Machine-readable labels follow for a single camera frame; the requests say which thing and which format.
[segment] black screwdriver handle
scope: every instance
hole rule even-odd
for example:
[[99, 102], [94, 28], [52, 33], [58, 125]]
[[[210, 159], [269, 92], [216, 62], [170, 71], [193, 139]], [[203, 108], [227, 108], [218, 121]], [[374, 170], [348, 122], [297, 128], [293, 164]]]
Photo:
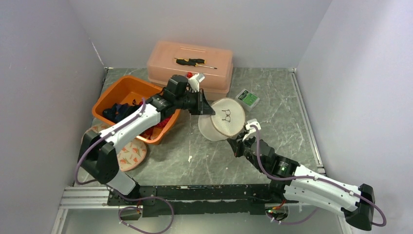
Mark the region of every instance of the black screwdriver handle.
[[205, 64], [205, 60], [202, 59], [202, 58], [190, 58], [189, 61], [195, 62], [195, 63], [198, 63], [198, 64]]
[[186, 66], [194, 66], [196, 67], [196, 63], [190, 60], [185, 60], [185, 59], [181, 59], [181, 58], [177, 58], [176, 59], [176, 63], [178, 63], [179, 65], [186, 65]]

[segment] orange basket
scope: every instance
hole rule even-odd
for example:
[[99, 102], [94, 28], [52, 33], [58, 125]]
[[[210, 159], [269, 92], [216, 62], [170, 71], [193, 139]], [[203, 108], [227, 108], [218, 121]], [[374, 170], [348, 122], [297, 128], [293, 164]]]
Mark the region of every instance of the orange basket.
[[[115, 123], [103, 117], [105, 109], [112, 108], [115, 103], [132, 105], [134, 99], [136, 102], [140, 102], [142, 98], [148, 99], [161, 91], [162, 88], [134, 76], [123, 76], [100, 96], [97, 103], [93, 106], [92, 114], [99, 120], [112, 126]], [[159, 144], [165, 133], [175, 124], [180, 111], [175, 111], [169, 122], [162, 129], [162, 132], [155, 139], [146, 139], [141, 136], [136, 138], [148, 144]]]

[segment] marble table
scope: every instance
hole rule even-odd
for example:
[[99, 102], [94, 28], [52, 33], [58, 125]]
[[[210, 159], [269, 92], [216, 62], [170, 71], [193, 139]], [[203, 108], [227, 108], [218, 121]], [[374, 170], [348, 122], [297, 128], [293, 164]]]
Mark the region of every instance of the marble table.
[[[148, 80], [146, 69], [110, 69], [102, 92], [124, 75]], [[256, 118], [261, 135], [277, 154], [316, 170], [316, 160], [288, 69], [234, 68], [229, 98], [247, 89], [261, 100], [246, 119]], [[99, 123], [94, 119], [92, 125]], [[160, 145], [149, 145], [145, 160], [127, 172], [141, 185], [269, 183], [245, 158], [235, 158], [226, 141], [211, 142], [198, 129], [198, 117], [182, 111]], [[83, 169], [79, 180], [91, 179]], [[87, 186], [100, 186], [92, 183]]]

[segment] white fabric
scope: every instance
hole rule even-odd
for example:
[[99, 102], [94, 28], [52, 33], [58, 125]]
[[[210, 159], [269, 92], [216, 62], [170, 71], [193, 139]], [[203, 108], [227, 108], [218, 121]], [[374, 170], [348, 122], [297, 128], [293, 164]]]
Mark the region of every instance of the white fabric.
[[199, 116], [198, 119], [199, 130], [205, 138], [211, 141], [225, 140], [243, 129], [245, 113], [234, 99], [220, 99], [211, 107], [215, 111], [214, 116]]

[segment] screwdriver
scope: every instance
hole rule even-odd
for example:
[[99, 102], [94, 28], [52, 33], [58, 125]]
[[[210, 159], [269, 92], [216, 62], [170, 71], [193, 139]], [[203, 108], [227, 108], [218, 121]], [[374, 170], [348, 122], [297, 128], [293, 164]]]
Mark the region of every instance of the screwdriver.
[[183, 58], [174, 58], [176, 59], [176, 63], [179, 65], [187, 65], [187, 66], [200, 66], [200, 67], [207, 67], [207, 68], [212, 68], [212, 69], [217, 69], [216, 67], [210, 67], [210, 66], [205, 66], [205, 65], [199, 65], [199, 63], [204, 63], [205, 60], [200, 59], [200, 58], [190, 58], [190, 59], [183, 59]]

